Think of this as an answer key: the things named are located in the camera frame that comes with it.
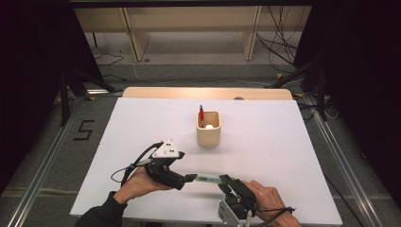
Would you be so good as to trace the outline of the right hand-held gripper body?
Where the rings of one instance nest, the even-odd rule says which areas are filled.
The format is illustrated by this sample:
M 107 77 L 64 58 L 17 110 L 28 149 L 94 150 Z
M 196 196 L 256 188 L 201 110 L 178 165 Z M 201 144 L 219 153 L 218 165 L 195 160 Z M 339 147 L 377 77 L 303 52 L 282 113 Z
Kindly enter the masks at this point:
M 218 217 L 228 227 L 251 227 L 256 209 L 254 193 L 240 180 L 229 185 L 232 192 L 224 194 L 225 199 L 218 204 Z

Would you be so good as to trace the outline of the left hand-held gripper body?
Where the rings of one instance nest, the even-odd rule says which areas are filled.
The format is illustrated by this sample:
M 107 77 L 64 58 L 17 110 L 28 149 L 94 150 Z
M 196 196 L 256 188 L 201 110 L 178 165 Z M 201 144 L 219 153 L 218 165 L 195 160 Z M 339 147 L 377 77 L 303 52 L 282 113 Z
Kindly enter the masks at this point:
M 185 184 L 183 175 L 170 169 L 170 166 L 179 159 L 179 151 L 174 142 L 169 139 L 162 141 L 161 146 L 153 151 L 145 165 L 148 176 L 156 183 L 181 190 Z

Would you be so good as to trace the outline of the green highlighter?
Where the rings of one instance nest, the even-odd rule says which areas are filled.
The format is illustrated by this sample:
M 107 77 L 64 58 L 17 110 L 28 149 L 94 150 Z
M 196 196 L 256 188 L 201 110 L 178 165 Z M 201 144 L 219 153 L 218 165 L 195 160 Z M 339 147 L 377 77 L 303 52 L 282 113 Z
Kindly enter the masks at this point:
M 216 183 L 220 184 L 221 180 L 219 178 L 220 175 L 213 175 L 213 174 L 205 174 L 205 173 L 196 173 L 198 177 L 194 180 L 197 182 L 204 182 L 204 183 Z

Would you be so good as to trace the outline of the beige square pen holder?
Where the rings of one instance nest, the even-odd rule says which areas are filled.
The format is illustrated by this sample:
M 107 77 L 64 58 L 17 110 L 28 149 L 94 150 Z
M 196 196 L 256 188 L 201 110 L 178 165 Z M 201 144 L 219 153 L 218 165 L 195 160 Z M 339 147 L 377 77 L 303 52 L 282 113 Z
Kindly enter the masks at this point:
M 207 130 L 206 125 L 213 125 L 213 129 Z M 204 111 L 204 128 L 200 127 L 199 115 L 197 116 L 197 142 L 201 147 L 215 147 L 219 144 L 221 123 L 219 112 Z

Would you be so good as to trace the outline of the person's right hand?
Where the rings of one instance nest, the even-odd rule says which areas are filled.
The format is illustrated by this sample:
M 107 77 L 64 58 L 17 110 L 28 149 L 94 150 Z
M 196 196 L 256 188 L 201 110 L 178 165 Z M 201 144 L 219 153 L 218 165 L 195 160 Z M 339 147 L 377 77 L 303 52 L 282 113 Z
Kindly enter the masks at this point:
M 275 187 L 265 186 L 258 181 L 243 183 L 255 194 L 256 215 L 259 218 L 273 227 L 301 227 L 299 220 L 291 214 L 292 208 L 285 206 Z

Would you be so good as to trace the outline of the person's left hand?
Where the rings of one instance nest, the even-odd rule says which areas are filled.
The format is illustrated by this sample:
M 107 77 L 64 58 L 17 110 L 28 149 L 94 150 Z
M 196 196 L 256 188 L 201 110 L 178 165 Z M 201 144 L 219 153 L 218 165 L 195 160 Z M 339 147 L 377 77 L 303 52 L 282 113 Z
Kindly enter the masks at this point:
M 130 200 L 159 190 L 170 190 L 170 187 L 154 182 L 143 167 L 138 167 L 113 198 L 119 204 L 126 204 Z

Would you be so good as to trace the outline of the white board sheet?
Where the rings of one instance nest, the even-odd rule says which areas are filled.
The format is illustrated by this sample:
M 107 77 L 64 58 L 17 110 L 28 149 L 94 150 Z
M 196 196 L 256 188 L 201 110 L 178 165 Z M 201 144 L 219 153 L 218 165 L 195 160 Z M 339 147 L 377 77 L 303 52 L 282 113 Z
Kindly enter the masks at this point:
M 200 108 L 220 116 L 220 142 L 197 143 Z M 184 157 L 180 174 L 228 174 L 276 187 L 304 226 L 340 226 L 298 105 L 293 100 L 120 98 L 71 210 L 80 216 L 119 186 L 121 168 L 150 145 L 172 140 Z

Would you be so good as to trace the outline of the light wooden table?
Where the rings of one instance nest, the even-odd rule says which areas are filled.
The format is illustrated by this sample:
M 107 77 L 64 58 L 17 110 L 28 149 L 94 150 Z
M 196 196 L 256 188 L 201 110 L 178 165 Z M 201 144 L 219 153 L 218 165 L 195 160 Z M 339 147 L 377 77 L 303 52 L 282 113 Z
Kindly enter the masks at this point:
M 292 100 L 292 94 L 287 89 L 256 88 L 129 87 L 123 92 L 122 97 Z

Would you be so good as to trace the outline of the black tripod stand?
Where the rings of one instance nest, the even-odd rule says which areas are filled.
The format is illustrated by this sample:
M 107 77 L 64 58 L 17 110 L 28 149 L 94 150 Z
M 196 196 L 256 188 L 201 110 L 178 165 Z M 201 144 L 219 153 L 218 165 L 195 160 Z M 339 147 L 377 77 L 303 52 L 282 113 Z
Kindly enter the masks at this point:
M 267 85 L 268 89 L 278 89 L 290 81 L 304 75 L 304 81 L 302 82 L 301 89 L 304 92 L 311 92 L 314 88 L 317 88 L 318 92 L 318 104 L 317 111 L 323 121 L 326 120 L 324 112 L 324 90 L 325 90 L 325 63 L 324 50 L 320 48 L 311 61 L 306 63 L 304 66 L 297 69 L 295 72 L 290 73 L 288 76 L 279 79 L 272 85 Z
M 70 89 L 75 96 L 86 97 L 89 95 L 89 92 L 83 85 L 84 81 L 89 81 L 110 93 L 122 92 L 122 89 L 117 89 L 107 84 L 102 76 L 91 76 L 77 68 L 67 68 L 63 70 L 59 76 L 62 127 L 67 123 L 70 117 L 68 89 Z

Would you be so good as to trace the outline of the beige wooden desk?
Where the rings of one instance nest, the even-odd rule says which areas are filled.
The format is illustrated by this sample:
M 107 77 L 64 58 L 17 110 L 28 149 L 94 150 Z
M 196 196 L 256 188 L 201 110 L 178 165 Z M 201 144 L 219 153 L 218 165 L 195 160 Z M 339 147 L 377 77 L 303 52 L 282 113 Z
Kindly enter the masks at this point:
M 244 57 L 253 57 L 258 31 L 302 31 L 310 6 L 76 9 L 86 33 L 124 33 L 135 61 L 143 59 L 152 32 L 237 32 Z

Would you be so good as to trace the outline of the black curtain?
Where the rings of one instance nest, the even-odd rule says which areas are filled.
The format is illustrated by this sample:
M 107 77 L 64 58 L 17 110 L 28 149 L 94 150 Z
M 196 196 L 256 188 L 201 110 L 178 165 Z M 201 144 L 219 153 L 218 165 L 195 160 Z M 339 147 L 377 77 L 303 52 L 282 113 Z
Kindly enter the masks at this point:
M 103 80 L 69 0 L 0 0 L 0 193 L 77 71 Z
M 401 209 L 401 0 L 313 0 L 295 65 L 316 56 L 361 151 Z

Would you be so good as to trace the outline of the aluminium floor rail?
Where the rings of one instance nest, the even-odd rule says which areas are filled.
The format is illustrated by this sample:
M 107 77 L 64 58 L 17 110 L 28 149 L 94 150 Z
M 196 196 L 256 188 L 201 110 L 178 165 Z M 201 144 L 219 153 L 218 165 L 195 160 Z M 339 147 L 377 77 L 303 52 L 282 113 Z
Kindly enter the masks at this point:
M 53 140 L 50 148 L 46 152 L 44 159 L 42 160 L 39 169 L 35 172 L 34 177 L 28 188 L 24 191 L 22 198 L 20 199 L 16 209 L 12 213 L 10 221 L 7 227 L 22 227 L 29 211 L 39 195 L 39 191 L 44 184 L 48 172 L 53 166 L 60 150 L 61 146 L 65 141 L 67 133 L 70 131 L 71 125 L 74 121 L 75 115 L 80 108 L 80 104 L 74 104 L 70 116 L 67 118 L 65 124 L 59 128 L 55 139 Z
M 368 194 L 362 188 L 362 185 L 357 179 L 357 175 L 343 154 L 334 133 L 329 128 L 327 122 L 323 120 L 317 111 L 315 111 L 313 114 L 314 120 L 317 123 L 320 132 L 323 135 L 323 138 L 328 145 L 338 168 L 340 169 L 341 175 L 345 180 L 346 185 L 365 220 L 366 227 L 383 227 L 383 223 L 375 211 L 373 203 L 369 199 Z

